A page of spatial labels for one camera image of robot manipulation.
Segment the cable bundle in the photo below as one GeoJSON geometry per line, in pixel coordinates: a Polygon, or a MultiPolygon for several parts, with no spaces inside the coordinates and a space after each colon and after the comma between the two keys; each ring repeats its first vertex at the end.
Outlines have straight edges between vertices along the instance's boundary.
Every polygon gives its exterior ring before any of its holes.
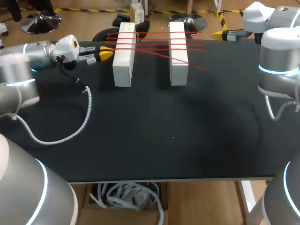
{"type": "Polygon", "coordinates": [[[133,182],[117,183],[106,192],[108,183],[99,183],[97,186],[97,198],[92,193],[90,193],[90,197],[104,209],[143,210],[147,205],[157,203],[160,214],[158,225],[162,225],[164,221],[164,211],[159,199],[159,188],[156,183],[151,182],[151,184],[156,187],[157,193],[148,187],[133,182]],[[144,199],[142,201],[135,200],[134,204],[133,199],[139,192],[143,193],[142,196],[144,196],[144,199]]]}

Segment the coiled cable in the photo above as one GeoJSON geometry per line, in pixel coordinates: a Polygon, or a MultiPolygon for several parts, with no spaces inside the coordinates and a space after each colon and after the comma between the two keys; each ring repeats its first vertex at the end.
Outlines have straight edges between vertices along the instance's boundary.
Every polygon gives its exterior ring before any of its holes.
{"type": "Polygon", "coordinates": [[[152,191],[150,188],[143,185],[133,183],[133,182],[120,182],[111,187],[106,193],[107,204],[103,203],[103,198],[107,189],[107,182],[99,183],[97,187],[97,198],[90,193],[91,199],[93,199],[101,208],[113,208],[113,209],[133,209],[133,210],[142,210],[145,208],[148,202],[148,198],[145,198],[141,204],[132,204],[126,200],[131,200],[136,193],[143,191],[145,196],[152,195],[155,198],[155,201],[151,204],[157,203],[160,218],[158,225],[162,225],[164,222],[164,210],[159,199],[159,188],[156,183],[151,182],[157,189],[157,193],[152,191]]]}

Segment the white connector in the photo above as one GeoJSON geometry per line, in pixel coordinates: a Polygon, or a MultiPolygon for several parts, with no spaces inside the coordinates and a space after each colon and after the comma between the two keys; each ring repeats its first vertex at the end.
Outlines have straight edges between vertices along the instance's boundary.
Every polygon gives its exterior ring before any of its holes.
{"type": "Polygon", "coordinates": [[[79,54],[79,44],[74,35],[68,35],[60,39],[53,48],[53,57],[64,56],[64,62],[72,62],[79,54]]]}
{"type": "Polygon", "coordinates": [[[0,34],[3,36],[8,35],[8,28],[6,27],[5,23],[0,22],[0,34]]]}
{"type": "Polygon", "coordinates": [[[255,1],[244,10],[244,30],[253,33],[264,33],[267,31],[267,21],[274,12],[274,8],[266,7],[255,1]]]}

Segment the wooden floor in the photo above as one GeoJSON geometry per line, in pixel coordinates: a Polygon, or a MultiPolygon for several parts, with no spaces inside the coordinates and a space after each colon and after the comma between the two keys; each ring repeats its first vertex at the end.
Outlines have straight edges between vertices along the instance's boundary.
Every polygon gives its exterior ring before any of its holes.
{"type": "MultiPolygon", "coordinates": [[[[241,9],[249,5],[251,0],[224,0],[224,9],[241,9]]],[[[297,5],[293,0],[263,1],[269,6],[281,4],[297,5]]],[[[73,34],[79,41],[90,41],[99,31],[112,27],[115,13],[83,13],[60,12],[63,23],[58,30],[45,35],[29,35],[21,31],[20,23],[7,23],[9,36],[3,37],[5,47],[39,40],[58,40],[68,34],[73,34]]],[[[208,22],[207,30],[196,38],[212,39],[211,34],[222,30],[219,18],[213,14],[202,16],[208,22]]],[[[168,14],[156,14],[150,17],[150,31],[168,31],[168,14]]],[[[226,13],[225,22],[228,29],[241,29],[242,17],[239,13],[226,13]]],[[[255,197],[259,198],[263,188],[258,188],[255,197]]],[[[79,201],[85,186],[75,185],[79,201]]],[[[165,225],[241,225],[244,223],[239,202],[239,193],[232,181],[222,182],[174,182],[170,184],[169,210],[165,212],[165,225]]],[[[158,221],[157,211],[126,211],[126,210],[91,210],[82,209],[78,219],[79,225],[155,225],[158,221]]]]}

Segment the black cable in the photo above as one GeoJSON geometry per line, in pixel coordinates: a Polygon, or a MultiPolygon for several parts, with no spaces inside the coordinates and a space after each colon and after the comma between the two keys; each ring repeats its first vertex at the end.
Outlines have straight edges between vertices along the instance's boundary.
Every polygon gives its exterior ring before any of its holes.
{"type": "Polygon", "coordinates": [[[60,69],[60,72],[61,74],[63,74],[64,76],[68,77],[68,78],[71,78],[72,80],[74,80],[76,83],[78,83],[80,86],[83,87],[83,89],[85,90],[86,89],[86,84],[81,81],[78,77],[74,77],[72,76],[71,74],[67,73],[63,67],[62,67],[62,62],[64,61],[65,59],[65,56],[61,56],[61,57],[56,57],[56,61],[58,62],[59,64],[59,69],[60,69]]]}

